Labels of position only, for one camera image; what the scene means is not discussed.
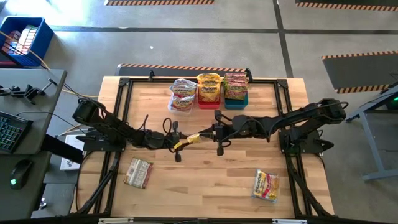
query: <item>blue crate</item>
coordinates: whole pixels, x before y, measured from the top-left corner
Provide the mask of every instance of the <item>blue crate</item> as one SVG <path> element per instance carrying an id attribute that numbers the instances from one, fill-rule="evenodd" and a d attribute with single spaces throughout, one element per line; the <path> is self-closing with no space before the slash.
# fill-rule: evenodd
<path id="1" fill-rule="evenodd" d="M 17 30 L 20 33 L 26 28 L 27 25 L 38 27 L 35 39 L 30 46 L 30 50 L 35 52 L 41 59 L 50 45 L 52 36 L 54 35 L 53 30 L 44 22 L 42 17 L 6 17 L 0 27 L 0 30 L 5 34 L 10 34 L 12 31 Z M 4 44 L 6 37 L 0 34 L 0 45 Z M 22 66 L 39 66 L 40 60 L 32 53 L 26 55 L 10 54 L 17 62 Z"/>

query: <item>wooden table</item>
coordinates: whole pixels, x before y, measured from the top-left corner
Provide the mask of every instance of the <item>wooden table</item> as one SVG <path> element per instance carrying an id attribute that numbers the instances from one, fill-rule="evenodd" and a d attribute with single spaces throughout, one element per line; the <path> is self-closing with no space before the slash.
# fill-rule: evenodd
<path id="1" fill-rule="evenodd" d="M 120 77 L 104 77 L 103 80 L 99 101 L 109 111 L 114 108 L 119 79 Z M 304 80 L 287 80 L 293 109 L 308 104 Z M 173 121 L 178 120 L 179 131 L 183 133 L 195 133 L 208 128 L 214 120 L 213 110 L 200 110 L 195 105 L 189 117 L 168 111 L 167 103 L 171 93 L 169 86 L 169 83 L 134 84 L 129 124 L 138 128 L 148 114 L 147 129 L 162 131 L 162 122 L 167 117 Z M 242 111 L 225 110 L 222 105 L 220 109 L 229 117 L 237 114 L 277 116 L 275 93 L 271 85 L 252 85 L 249 96 L 249 104 Z M 277 138 L 277 135 L 273 135 L 270 143 L 262 139 L 234 139 L 232 146 L 226 148 L 221 157 L 216 155 L 215 142 L 194 144 L 182 151 L 182 162 L 179 163 L 174 162 L 174 155 L 168 150 L 149 151 L 128 146 L 121 156 L 112 216 L 293 218 L 285 157 L 280 153 Z M 94 152 L 83 164 L 78 192 L 80 206 L 98 185 L 103 156 L 103 152 Z M 137 189 L 123 183 L 133 157 L 154 162 L 146 189 Z M 302 157 L 309 189 L 324 208 L 333 213 L 321 161 L 314 155 L 304 154 Z M 277 203 L 251 198 L 256 169 L 279 174 L 280 195 Z M 108 188 L 105 190 L 102 208 L 106 203 L 107 192 Z M 304 211 L 300 190 L 298 197 L 300 208 Z"/>

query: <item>concrete floor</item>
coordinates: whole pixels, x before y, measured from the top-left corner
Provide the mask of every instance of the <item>concrete floor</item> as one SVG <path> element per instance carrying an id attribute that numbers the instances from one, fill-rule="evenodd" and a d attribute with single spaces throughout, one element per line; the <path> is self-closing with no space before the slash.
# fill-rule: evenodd
<path id="1" fill-rule="evenodd" d="M 285 29 L 398 29 L 398 12 L 310 9 L 295 7 L 294 0 L 279 0 L 279 4 Z M 104 6 L 100 0 L 12 0 L 0 17 L 8 15 L 45 17 L 53 26 L 277 28 L 272 0 L 216 0 L 211 6 L 138 7 Z M 377 93 L 337 95 L 320 57 L 397 50 L 397 39 L 396 35 L 286 35 L 293 76 L 305 79 L 310 101 L 322 98 L 348 101 L 347 112 Z M 51 68 L 67 70 L 67 83 L 87 95 L 97 95 L 102 77 L 114 75 L 120 63 L 249 67 L 255 77 L 286 77 L 278 34 L 56 32 L 45 61 Z M 76 105 L 74 96 L 63 93 L 56 113 L 72 122 Z M 68 128 L 54 118 L 49 134 L 60 134 Z M 398 177 L 367 183 L 361 179 L 363 173 L 376 170 L 361 125 L 355 121 L 323 129 L 323 138 L 335 143 L 324 156 L 335 213 L 343 218 L 397 223 Z M 60 200 L 50 198 L 65 206 L 58 206 L 56 212 L 48 214 L 66 214 L 72 198 L 69 184 L 75 182 L 75 175 L 49 177 L 46 181 L 66 184 L 60 189 L 71 191 L 70 198 L 68 194 L 62 194 Z M 54 185 L 49 187 L 50 191 L 54 189 Z"/>

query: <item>hazard tape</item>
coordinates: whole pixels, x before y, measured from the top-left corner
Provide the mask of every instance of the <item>hazard tape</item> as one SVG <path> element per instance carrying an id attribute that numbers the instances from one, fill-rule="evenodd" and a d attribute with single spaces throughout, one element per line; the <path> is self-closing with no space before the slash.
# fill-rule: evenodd
<path id="1" fill-rule="evenodd" d="M 127 0 L 105 2 L 106 6 L 171 6 L 213 4 L 214 0 Z"/>
<path id="2" fill-rule="evenodd" d="M 201 70 L 201 71 L 222 71 L 222 72 L 244 72 L 245 68 L 213 68 L 213 67 L 195 67 L 195 66 L 172 66 L 172 65 L 142 65 L 142 64 L 120 64 L 118 67 L 130 68 L 167 68 L 182 70 Z"/>
<path id="3" fill-rule="evenodd" d="M 373 86 L 357 86 L 348 88 L 339 88 L 336 90 L 338 94 L 344 93 L 360 93 L 366 91 L 382 91 L 389 88 L 390 85 L 373 85 Z"/>
<path id="4" fill-rule="evenodd" d="M 398 12 L 398 7 L 395 6 L 364 6 L 352 4 L 327 4 L 327 3 L 313 3 L 313 2 L 300 2 L 296 3 L 298 7 L 315 7 L 322 9 L 356 9 L 356 10 L 369 10 L 369 11 L 390 11 Z"/>
<path id="5" fill-rule="evenodd" d="M 358 53 L 358 54 L 327 55 L 327 56 L 322 56 L 322 60 L 330 58 L 361 57 L 361 56 L 388 55 L 388 54 L 398 54 L 398 50 L 389 50 L 385 52 Z"/>

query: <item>computer mouse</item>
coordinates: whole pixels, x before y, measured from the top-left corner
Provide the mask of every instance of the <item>computer mouse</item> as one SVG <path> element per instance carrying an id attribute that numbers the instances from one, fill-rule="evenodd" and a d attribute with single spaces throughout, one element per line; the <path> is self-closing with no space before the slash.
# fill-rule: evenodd
<path id="1" fill-rule="evenodd" d="M 10 187 L 19 190 L 25 186 L 33 162 L 29 159 L 19 161 L 11 172 Z"/>

